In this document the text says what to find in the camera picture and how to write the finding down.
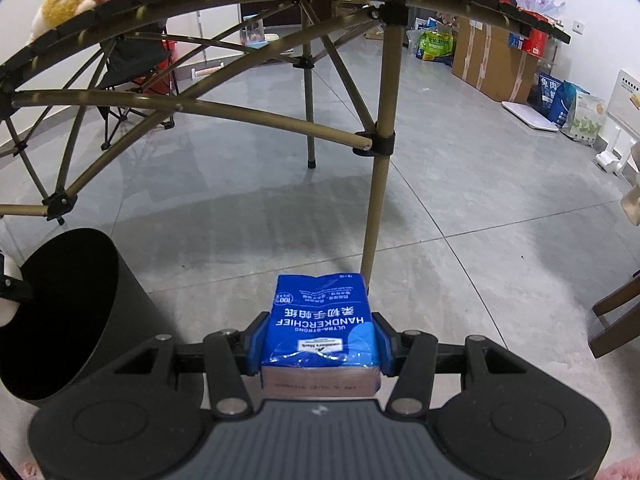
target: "pink rug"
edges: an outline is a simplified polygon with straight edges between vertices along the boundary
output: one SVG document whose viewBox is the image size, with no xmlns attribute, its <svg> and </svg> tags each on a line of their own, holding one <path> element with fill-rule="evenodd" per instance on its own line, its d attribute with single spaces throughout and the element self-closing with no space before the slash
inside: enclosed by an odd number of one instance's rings
<svg viewBox="0 0 640 480">
<path fill-rule="evenodd" d="M 640 480 L 640 456 L 601 469 L 595 480 Z"/>
<path fill-rule="evenodd" d="M 31 462 L 22 466 L 21 474 L 25 480 L 42 480 L 40 469 Z M 640 480 L 640 456 L 627 458 L 622 462 L 601 469 L 595 480 Z"/>
</svg>

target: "camping chair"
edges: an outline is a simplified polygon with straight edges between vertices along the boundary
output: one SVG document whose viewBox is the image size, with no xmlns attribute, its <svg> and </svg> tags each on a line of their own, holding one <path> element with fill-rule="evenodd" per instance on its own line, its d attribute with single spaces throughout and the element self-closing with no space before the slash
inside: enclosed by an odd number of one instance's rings
<svg viewBox="0 0 640 480">
<path fill-rule="evenodd" d="M 152 23 L 139 28 L 136 32 L 166 33 L 164 27 L 158 23 Z M 118 86 L 132 84 L 130 92 L 155 93 L 160 95 L 178 95 L 178 81 L 175 72 L 143 90 L 146 81 L 159 73 L 161 65 L 170 60 L 171 50 L 166 41 L 162 40 L 137 40 L 132 38 L 117 38 L 107 61 L 107 72 L 100 84 L 100 90 L 115 90 Z M 127 120 L 129 114 L 139 117 L 147 117 L 148 114 L 135 108 L 116 107 L 117 113 L 107 106 L 98 106 L 98 111 L 104 119 L 104 143 L 100 147 L 103 151 L 111 147 L 111 141 L 120 125 Z M 109 116 L 117 119 L 115 127 L 110 131 Z M 175 126 L 174 116 L 171 115 L 161 123 L 165 130 Z"/>
</svg>

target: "textured pad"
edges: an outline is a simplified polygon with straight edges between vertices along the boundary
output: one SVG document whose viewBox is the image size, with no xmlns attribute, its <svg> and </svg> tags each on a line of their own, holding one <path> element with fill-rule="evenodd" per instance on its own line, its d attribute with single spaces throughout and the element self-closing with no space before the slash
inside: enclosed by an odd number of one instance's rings
<svg viewBox="0 0 640 480">
<path fill-rule="evenodd" d="M 217 425 L 166 480 L 472 480 L 426 428 L 386 418 L 376 400 L 268 400 L 243 422 Z"/>
</svg>

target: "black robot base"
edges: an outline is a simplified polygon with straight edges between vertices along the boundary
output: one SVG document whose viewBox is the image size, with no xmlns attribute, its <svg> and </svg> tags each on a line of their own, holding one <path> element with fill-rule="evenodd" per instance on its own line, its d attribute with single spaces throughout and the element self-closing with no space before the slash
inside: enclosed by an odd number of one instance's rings
<svg viewBox="0 0 640 480">
<path fill-rule="evenodd" d="M 593 479 L 610 427 L 590 400 L 484 336 L 464 346 L 396 332 L 374 314 L 382 372 L 376 400 L 266 400 L 259 372 L 268 314 L 177 346 L 158 335 L 34 416 L 31 450 L 49 480 L 582 480 Z M 180 392 L 207 378 L 212 408 Z M 430 410 L 436 374 L 462 392 Z"/>
</svg>

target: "wooden chair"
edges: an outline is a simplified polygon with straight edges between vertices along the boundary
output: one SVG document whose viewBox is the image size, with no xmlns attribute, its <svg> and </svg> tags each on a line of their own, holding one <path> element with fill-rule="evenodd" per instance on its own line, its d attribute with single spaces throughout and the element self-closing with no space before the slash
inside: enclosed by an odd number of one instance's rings
<svg viewBox="0 0 640 480">
<path fill-rule="evenodd" d="M 614 293 L 609 294 L 603 300 L 593 305 L 596 316 L 602 316 L 633 298 L 640 296 L 640 270 L 633 278 L 621 286 Z M 589 340 L 589 347 L 594 357 L 602 357 L 609 352 L 620 348 L 623 344 L 632 341 L 640 335 L 640 302 L 637 303 L 619 320 L 606 327 L 598 335 Z"/>
</svg>

